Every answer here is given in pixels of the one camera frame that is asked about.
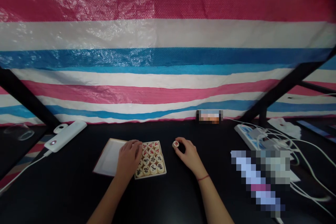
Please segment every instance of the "black table surface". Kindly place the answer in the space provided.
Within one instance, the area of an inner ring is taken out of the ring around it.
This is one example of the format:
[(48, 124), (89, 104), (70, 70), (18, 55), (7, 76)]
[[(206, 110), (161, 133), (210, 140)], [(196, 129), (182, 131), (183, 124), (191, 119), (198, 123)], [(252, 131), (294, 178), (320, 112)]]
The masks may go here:
[[(59, 152), (25, 171), (0, 197), (0, 223), (85, 223), (112, 180), (92, 173), (109, 138), (159, 140), (167, 168), (165, 175), (131, 180), (113, 223), (206, 223), (197, 181), (172, 148), (178, 136), (197, 147), (235, 223), (275, 223), (256, 210), (240, 172), (231, 164), (231, 150), (248, 150), (234, 125), (232, 121), (223, 125), (194, 121), (88, 125)], [(286, 197), (290, 217), (285, 224), (331, 222), (309, 199), (294, 192)]]
[(5, 134), (7, 127), (0, 128), (0, 180), (28, 153), (28, 151), (44, 136), (45, 126), (31, 126), (34, 135), (19, 141)]

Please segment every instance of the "red string bracelet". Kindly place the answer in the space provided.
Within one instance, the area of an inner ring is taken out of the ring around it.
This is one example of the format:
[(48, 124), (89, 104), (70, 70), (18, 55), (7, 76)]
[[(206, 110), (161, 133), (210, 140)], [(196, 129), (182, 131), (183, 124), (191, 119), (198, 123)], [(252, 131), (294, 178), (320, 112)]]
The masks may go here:
[(203, 179), (205, 179), (205, 178), (207, 178), (207, 177), (209, 177), (209, 175), (206, 175), (206, 176), (203, 177), (203, 178), (199, 178), (199, 179), (197, 179), (197, 181), (201, 181), (201, 180), (203, 180)]

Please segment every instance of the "black metal frame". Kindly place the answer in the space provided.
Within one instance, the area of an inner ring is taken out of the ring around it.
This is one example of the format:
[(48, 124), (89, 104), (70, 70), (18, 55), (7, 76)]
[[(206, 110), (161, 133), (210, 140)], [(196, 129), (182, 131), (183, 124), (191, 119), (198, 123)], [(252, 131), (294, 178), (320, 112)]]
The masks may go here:
[(0, 67), (0, 86), (30, 110), (50, 129), (61, 122), (40, 102), (39, 99), (10, 71)]
[(291, 73), (289, 73), (282, 81), (280, 81), (277, 86), (271, 89), (256, 104), (254, 104), (252, 108), (246, 111), (245, 114), (240, 118), (240, 120), (244, 122), (250, 122), (259, 115), (259, 123), (261, 124), (261, 126), (265, 125), (267, 108), (296, 85), (300, 85), (324, 94), (336, 93), (335, 90), (313, 85), (303, 81), (306, 77), (308, 77), (308, 75), (313, 73), (320, 66), (322, 66), (324, 63), (334, 57), (335, 54), (336, 46), (332, 49), (325, 61), (301, 63), (300, 65), (298, 65)]

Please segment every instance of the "wooden game piece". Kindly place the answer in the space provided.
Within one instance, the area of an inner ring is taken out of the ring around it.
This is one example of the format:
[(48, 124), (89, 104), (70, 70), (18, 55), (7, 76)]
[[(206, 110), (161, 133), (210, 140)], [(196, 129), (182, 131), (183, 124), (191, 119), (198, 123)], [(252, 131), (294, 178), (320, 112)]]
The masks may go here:
[(172, 146), (173, 146), (173, 148), (174, 148), (174, 147), (179, 147), (179, 146), (180, 146), (180, 144), (179, 144), (179, 142), (177, 142), (177, 141), (174, 141), (174, 142), (173, 142), (173, 144), (172, 144)]
[(165, 167), (162, 163), (158, 163), (156, 167), (157, 167), (158, 173), (163, 173), (165, 170)]
[(158, 171), (158, 168), (156, 167), (156, 164), (151, 164), (150, 166), (149, 166), (149, 169), (150, 169), (150, 173), (151, 174), (156, 174)]
[(154, 151), (155, 151), (155, 155), (160, 155), (161, 154), (160, 148), (156, 148)]
[(148, 150), (148, 154), (149, 154), (150, 156), (154, 156), (155, 151), (154, 151), (153, 149), (149, 149), (149, 150)]
[(140, 167), (137, 168), (137, 170), (135, 171), (135, 176), (136, 177), (142, 177), (144, 175), (142, 169)]
[(151, 156), (149, 159), (150, 163), (156, 163), (156, 157), (155, 156)]
[(147, 157), (148, 156), (148, 150), (143, 150), (142, 151), (142, 156)]
[(163, 157), (159, 154), (159, 155), (157, 155), (156, 156), (156, 161), (158, 162), (158, 163), (162, 163), (163, 162)]
[(151, 143), (148, 143), (148, 149), (152, 149), (153, 148), (153, 143), (151, 142)]
[(144, 166), (142, 171), (145, 176), (148, 176), (151, 173), (149, 170), (149, 166)]
[(148, 148), (147, 143), (143, 143), (143, 144), (142, 144), (142, 149), (143, 149), (143, 150), (146, 150), (147, 148)]
[(160, 147), (160, 144), (158, 141), (153, 142), (153, 149), (159, 148), (159, 147)]
[(149, 157), (144, 157), (142, 163), (143, 165), (149, 165)]

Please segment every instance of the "glass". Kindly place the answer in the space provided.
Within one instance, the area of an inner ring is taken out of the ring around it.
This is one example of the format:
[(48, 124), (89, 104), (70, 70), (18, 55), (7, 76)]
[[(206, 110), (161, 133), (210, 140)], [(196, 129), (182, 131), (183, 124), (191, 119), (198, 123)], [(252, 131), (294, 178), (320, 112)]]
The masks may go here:
[(26, 140), (34, 135), (34, 131), (24, 123), (14, 124), (5, 129), (4, 133), (19, 141)]

